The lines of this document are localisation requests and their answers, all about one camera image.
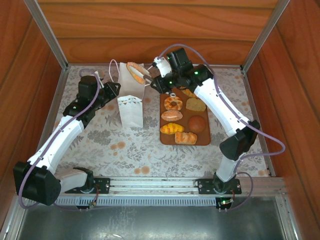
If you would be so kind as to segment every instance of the floral mat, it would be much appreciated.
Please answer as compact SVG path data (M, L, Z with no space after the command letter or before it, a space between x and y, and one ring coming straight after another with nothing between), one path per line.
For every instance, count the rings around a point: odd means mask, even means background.
M101 70L109 81L108 66L72 65L55 121L78 92L79 70ZM230 101L249 119L252 112L240 69L216 68L220 88ZM118 78L111 67L114 80ZM85 167L95 175L112 177L212 177L222 159L219 144L227 138L222 125L209 111L211 143L208 146L163 145L159 139L160 95L150 86L143 98L143 128L122 128L117 100L96 112L86 129L73 141L63 156L57 172L73 167ZM250 153L260 153L257 139ZM254 177L266 177L268 171L263 157L247 158L238 168Z

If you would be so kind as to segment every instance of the croissant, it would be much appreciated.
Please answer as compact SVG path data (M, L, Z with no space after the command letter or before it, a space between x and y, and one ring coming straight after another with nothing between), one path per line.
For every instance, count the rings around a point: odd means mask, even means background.
M176 144L194 145L197 142L197 135L193 132L176 132L174 141Z
M170 122L160 128L160 132L163 134L172 135L177 132L183 132L185 130L184 126L176 124L174 122Z
M181 90L185 95L187 95L189 98L197 98L197 95L192 93L189 89Z

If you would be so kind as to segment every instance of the brown tray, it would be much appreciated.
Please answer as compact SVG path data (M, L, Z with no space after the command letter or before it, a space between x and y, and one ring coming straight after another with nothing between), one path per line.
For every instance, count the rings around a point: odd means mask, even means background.
M180 112L183 115L183 118L181 118L178 121L173 121L173 122L169 122L169 121L165 121L161 118L161 114L163 114L166 110L164 102L165 99L167 97L169 97L168 94L161 94L160 95L160 127L168 124L168 123L176 123L179 124L181 126L184 126L184 132L185 133L191 133L192 131L190 131L189 126L188 126L188 121L192 116L201 116L204 118L205 120L205 129L200 132L200 133L196 133L197 135L197 141L195 143L195 145L192 146L206 146L208 144L210 144L211 142L211 137L210 137L210 127L209 127L209 117L208 117L208 109L206 108L204 112L198 112L198 111L191 111L186 109L186 104L187 104L187 100L190 98L187 95L185 95L182 91L174 88L172 90L179 98L181 98L182 102L183 102L183 106L182 109L180 110ZM164 134L162 132L160 132L160 141L161 143L165 144L165 145L182 145L182 144L176 144L175 142L175 135L168 135L168 134Z

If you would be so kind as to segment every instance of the bread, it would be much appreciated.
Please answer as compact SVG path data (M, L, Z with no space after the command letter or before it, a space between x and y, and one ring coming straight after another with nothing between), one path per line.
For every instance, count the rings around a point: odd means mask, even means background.
M189 98L196 98L197 95L192 93L189 89L181 90L185 95L187 95Z
M185 106L185 108L188 110L202 112L202 113L206 110L206 107L207 106L203 101L196 98L189 98L186 101L186 106Z
M167 97L164 100L164 107L167 110L178 110L180 111L182 109L183 103L180 97L175 96L175 97Z
M197 142L197 135L193 132L176 132L174 141L176 144L194 145Z
M206 125L206 120L202 116L192 116L188 122L189 129L196 134L203 132Z
M177 132L183 132L185 130L184 126L181 126L179 124L170 122L160 128L160 132L163 134L172 135Z
M183 115L178 110L168 110L161 114L161 118L167 122L174 122L182 119Z
M150 73L143 66L136 64L135 62L127 62L126 68L132 77L140 84L145 84L146 80L144 79L144 75L150 77Z

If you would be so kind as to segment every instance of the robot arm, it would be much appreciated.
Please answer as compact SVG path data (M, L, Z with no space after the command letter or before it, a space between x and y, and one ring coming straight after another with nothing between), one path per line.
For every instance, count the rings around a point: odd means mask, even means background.
M240 120L256 129L260 128L260 124L256 120L249 121L220 89L216 89L214 76L206 66L200 64L193 67L183 48L168 53L167 59L156 57L152 65L160 71L160 76L152 79L153 89L161 94L170 94L172 88L189 89L208 106L222 124L228 138L219 146L223 157L213 180L216 192L225 192L230 187L229 182L236 175L240 158L249 151L257 137L257 133ZM221 97L239 118L232 113Z
M60 192L78 187L83 187L84 190L93 187L93 172L88 169L78 167L63 175L55 175L55 172L70 144L86 128L95 116L95 112L119 95L120 84L114 82L103 84L101 81L99 84L98 95L91 107L86 110L95 97L98 83L93 75L81 77L76 99L65 108L63 117L52 135L27 162L18 162L14 166L13 175L17 193L27 172L36 162L22 191L22 196L25 198L49 206L55 202Z

